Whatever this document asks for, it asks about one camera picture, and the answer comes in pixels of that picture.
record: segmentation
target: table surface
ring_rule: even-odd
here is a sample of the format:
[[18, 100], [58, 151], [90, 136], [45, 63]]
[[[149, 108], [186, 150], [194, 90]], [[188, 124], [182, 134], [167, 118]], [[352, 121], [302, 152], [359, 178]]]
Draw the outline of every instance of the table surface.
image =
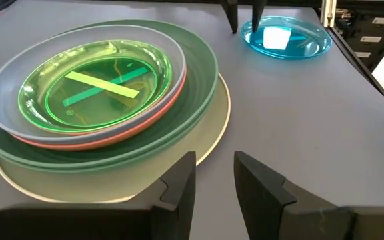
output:
[[[319, 22], [312, 9], [267, 7], [263, 14]], [[250, 7], [239, 7], [239, 25], [250, 18]], [[0, 66], [47, 37], [115, 19], [155, 19], [196, 32], [213, 48], [229, 86], [231, 121], [197, 170], [191, 239], [247, 238], [234, 151], [336, 205], [384, 205], [384, 97], [336, 45], [314, 59], [283, 61], [232, 35], [219, 5], [23, 0], [0, 12]], [[32, 201], [0, 177], [0, 208]]]

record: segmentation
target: blue plastic plate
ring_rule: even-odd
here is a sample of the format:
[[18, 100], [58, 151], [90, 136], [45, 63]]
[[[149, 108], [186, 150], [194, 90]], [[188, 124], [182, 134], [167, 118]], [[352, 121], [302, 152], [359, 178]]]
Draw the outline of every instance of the blue plastic plate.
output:
[[332, 44], [323, 27], [292, 17], [262, 17], [255, 33], [248, 21], [241, 36], [254, 50], [280, 59], [315, 57], [326, 53]]

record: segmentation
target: white label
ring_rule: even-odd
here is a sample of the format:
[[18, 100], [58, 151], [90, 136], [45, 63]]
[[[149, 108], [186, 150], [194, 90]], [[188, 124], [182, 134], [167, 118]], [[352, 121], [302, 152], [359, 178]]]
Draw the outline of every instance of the white label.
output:
[[373, 24], [384, 24], [384, 17], [375, 17]]
[[371, 55], [371, 53], [367, 53], [367, 52], [355, 52], [355, 54], [356, 54], [358, 57], [362, 57], [362, 58], [370, 57], [370, 55]]
[[368, 37], [364, 36], [361, 38], [361, 42], [366, 42], [366, 43], [378, 43], [380, 42], [381, 37]]

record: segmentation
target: gray table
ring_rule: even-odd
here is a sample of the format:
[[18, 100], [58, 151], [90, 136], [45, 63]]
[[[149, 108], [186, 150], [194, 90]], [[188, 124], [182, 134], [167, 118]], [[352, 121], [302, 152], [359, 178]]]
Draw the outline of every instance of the gray table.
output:
[[[268, 7], [318, 23], [312, 9]], [[384, 97], [337, 46], [306, 61], [262, 56], [232, 35], [218, 5], [22, 1], [0, 12], [0, 66], [56, 33], [114, 19], [167, 21], [213, 48], [231, 91], [231, 121], [199, 166], [191, 239], [246, 239], [233, 180], [233, 152], [246, 151], [336, 205], [384, 205]], [[251, 18], [240, 7], [239, 24]], [[0, 208], [34, 201], [0, 177]]]

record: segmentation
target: stacked plates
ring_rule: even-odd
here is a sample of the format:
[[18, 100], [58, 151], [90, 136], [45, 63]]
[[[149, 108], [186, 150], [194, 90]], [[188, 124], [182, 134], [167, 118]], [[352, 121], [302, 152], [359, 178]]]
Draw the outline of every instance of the stacked plates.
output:
[[124, 201], [186, 152], [201, 162], [229, 114], [216, 58], [190, 31], [142, 20], [74, 29], [0, 69], [0, 174], [44, 201]]

